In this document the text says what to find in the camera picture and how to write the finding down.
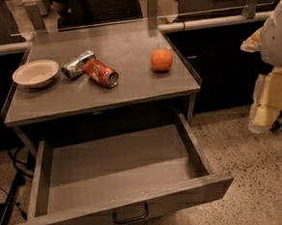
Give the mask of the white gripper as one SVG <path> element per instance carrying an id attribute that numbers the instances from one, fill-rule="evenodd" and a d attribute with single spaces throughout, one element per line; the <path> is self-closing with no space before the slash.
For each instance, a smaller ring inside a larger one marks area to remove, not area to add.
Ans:
<path id="1" fill-rule="evenodd" d="M 247 128 L 252 133 L 265 133 L 275 123 L 282 110 L 282 0 L 270 14 L 263 28 L 256 30 L 243 41 L 240 49 L 248 53 L 261 50 L 262 60 L 277 67 L 269 74 L 259 74 L 254 86 L 254 102 L 248 115 Z"/>

